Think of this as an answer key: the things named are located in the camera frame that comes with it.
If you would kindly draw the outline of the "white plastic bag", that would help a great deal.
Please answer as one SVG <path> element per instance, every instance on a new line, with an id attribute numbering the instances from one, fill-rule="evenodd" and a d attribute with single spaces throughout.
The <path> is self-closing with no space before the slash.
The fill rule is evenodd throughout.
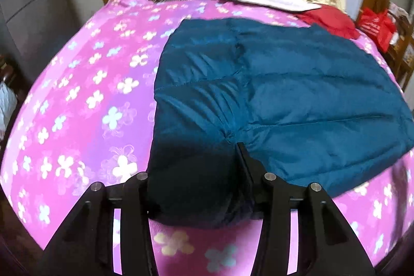
<path id="1" fill-rule="evenodd" d="M 4 83 L 0 85 L 0 129 L 1 136 L 6 132 L 18 100 L 15 93 Z"/>

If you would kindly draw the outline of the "teal padded jacket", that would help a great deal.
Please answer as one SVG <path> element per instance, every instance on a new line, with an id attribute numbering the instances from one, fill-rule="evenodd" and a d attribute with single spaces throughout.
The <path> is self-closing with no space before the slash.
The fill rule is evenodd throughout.
<path id="1" fill-rule="evenodd" d="M 320 27 L 185 20 L 161 53 L 150 160 L 151 219 L 219 228 L 262 217 L 236 151 L 332 197 L 413 147 L 413 116 L 375 58 Z"/>

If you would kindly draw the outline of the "red ruffled pillow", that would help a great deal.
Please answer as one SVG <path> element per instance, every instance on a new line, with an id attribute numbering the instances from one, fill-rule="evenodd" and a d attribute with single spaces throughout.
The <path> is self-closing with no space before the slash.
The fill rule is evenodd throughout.
<path id="1" fill-rule="evenodd" d="M 318 25 L 330 34 L 345 39 L 358 39 L 361 35 L 354 21 L 346 13 L 333 6 L 322 5 L 314 10 L 297 13 L 295 16 L 304 23 Z"/>

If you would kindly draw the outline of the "red shopping bag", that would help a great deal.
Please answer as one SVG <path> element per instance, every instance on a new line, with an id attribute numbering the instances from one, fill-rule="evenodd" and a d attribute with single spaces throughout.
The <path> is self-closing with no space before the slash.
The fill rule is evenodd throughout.
<path id="1" fill-rule="evenodd" d="M 388 15 L 388 10 L 375 13 L 369 8 L 364 8 L 357 20 L 357 27 L 364 32 L 377 46 L 377 49 L 386 53 L 390 41 L 396 32 L 396 26 Z"/>

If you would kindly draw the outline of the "pink floral bed sheet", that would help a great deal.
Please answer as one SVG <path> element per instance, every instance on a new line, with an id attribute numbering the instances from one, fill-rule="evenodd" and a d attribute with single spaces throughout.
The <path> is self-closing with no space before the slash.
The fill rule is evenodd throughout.
<path id="1" fill-rule="evenodd" d="M 91 183 L 124 182 L 146 168 L 159 55 L 175 28 L 191 17 L 305 27 L 295 15 L 216 0 L 111 0 L 99 10 L 36 80 L 1 165 L 4 193 L 41 249 Z M 379 262 L 391 250 L 396 219 L 391 170 L 335 203 L 372 262 Z M 159 274 L 250 275 L 260 228 L 259 221 L 212 231 L 151 221 Z"/>

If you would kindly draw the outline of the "wooden side table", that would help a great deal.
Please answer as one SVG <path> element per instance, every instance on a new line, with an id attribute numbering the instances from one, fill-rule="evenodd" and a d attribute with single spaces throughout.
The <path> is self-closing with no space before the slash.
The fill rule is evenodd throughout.
<path id="1" fill-rule="evenodd" d="M 388 15 L 396 26 L 396 32 L 391 38 L 385 59 L 404 91 L 413 75 L 413 17 L 392 2 Z"/>

